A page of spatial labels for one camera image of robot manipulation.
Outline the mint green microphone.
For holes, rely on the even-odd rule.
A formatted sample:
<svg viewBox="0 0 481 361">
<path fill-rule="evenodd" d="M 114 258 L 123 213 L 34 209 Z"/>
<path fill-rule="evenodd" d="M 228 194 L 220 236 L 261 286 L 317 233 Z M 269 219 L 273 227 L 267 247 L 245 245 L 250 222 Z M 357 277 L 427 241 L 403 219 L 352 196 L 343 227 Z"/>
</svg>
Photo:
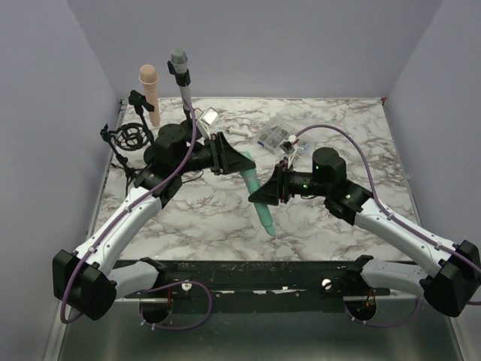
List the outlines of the mint green microphone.
<svg viewBox="0 0 481 361">
<path fill-rule="evenodd" d="M 250 195 L 252 195 L 260 188 L 261 184 L 257 177 L 256 167 L 241 171 L 240 175 L 243 178 Z M 275 236 L 276 232 L 274 227 L 274 221 L 268 206 L 262 203 L 255 202 L 254 207 L 256 209 L 256 213 L 258 214 L 259 221 L 264 227 L 267 234 L 270 236 Z"/>
</svg>

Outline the black shock mount tripod stand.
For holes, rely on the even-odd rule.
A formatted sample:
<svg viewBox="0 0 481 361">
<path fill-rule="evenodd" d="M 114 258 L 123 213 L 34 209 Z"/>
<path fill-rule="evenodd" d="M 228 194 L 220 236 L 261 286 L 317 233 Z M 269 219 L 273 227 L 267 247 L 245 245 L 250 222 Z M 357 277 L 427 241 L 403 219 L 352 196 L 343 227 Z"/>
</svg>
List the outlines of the black shock mount tripod stand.
<svg viewBox="0 0 481 361">
<path fill-rule="evenodd" d="M 150 140 L 151 131 L 140 123 L 127 123 L 115 130 L 110 130 L 108 125 L 100 131 L 100 136 L 106 142 L 119 163 L 115 168 L 121 168 L 126 176 L 126 193 L 132 181 L 140 174 L 141 170 L 129 166 L 129 159 L 119 151 L 133 152 L 141 150 Z"/>
</svg>

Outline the black clip microphone stand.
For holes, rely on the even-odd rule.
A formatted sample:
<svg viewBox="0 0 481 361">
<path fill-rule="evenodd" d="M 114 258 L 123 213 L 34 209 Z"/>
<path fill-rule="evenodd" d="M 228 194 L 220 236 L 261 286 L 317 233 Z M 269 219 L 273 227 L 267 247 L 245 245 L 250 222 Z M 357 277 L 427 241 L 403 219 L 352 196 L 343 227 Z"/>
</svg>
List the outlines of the black clip microphone stand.
<svg viewBox="0 0 481 361">
<path fill-rule="evenodd" d="M 144 117 L 144 111 L 153 112 L 155 107 L 147 101 L 146 96 L 140 94 L 134 89 L 129 93 L 128 103 L 135 109 L 135 113 L 140 117 L 144 129 L 148 130 L 149 128 Z"/>
</svg>

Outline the peach pink microphone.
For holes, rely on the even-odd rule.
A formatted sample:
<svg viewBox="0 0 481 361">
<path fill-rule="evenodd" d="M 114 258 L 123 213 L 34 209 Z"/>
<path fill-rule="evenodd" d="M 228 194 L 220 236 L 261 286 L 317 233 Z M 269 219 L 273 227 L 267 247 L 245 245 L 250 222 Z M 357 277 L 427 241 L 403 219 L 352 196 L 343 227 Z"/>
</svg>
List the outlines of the peach pink microphone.
<svg viewBox="0 0 481 361">
<path fill-rule="evenodd" d="M 154 107 L 153 111 L 149 111 L 150 122 L 153 127 L 160 127 L 160 113 L 159 113 L 159 94 L 158 82 L 159 75 L 153 65 L 142 65 L 139 72 L 139 80 L 144 87 L 144 95 L 149 104 Z"/>
</svg>

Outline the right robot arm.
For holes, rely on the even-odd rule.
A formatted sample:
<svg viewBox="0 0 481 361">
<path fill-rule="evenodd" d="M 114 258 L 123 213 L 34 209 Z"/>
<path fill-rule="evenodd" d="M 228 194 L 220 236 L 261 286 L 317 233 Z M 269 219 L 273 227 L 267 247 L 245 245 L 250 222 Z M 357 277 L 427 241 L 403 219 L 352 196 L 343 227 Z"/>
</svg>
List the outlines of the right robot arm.
<svg viewBox="0 0 481 361">
<path fill-rule="evenodd" d="M 373 233 L 413 261 L 407 265 L 358 258 L 345 278 L 351 293 L 399 290 L 421 296 L 441 314 L 458 317 L 480 287 L 478 247 L 435 235 L 388 208 L 373 192 L 348 180 L 346 162 L 333 148 L 315 150 L 312 166 L 311 172 L 301 172 L 277 164 L 249 201 L 277 206 L 293 196 L 322 197 L 331 215 Z"/>
</svg>

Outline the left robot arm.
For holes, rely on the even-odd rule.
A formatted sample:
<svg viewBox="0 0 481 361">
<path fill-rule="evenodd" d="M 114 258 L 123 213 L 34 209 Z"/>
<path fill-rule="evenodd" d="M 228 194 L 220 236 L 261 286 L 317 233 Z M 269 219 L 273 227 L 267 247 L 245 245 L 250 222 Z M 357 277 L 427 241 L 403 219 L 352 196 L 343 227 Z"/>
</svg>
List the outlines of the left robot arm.
<svg viewBox="0 0 481 361">
<path fill-rule="evenodd" d="M 174 123 L 159 129 L 144 152 L 144 161 L 147 168 L 107 222 L 74 251 L 55 255 L 53 292 L 63 308 L 70 306 L 98 320 L 117 299 L 142 291 L 151 297 L 162 295 L 167 280 L 158 262 L 144 258 L 123 268 L 115 266 L 126 246 L 174 197 L 184 173 L 210 169 L 222 175 L 256 167 L 222 132 L 198 143 L 195 134 Z"/>
</svg>

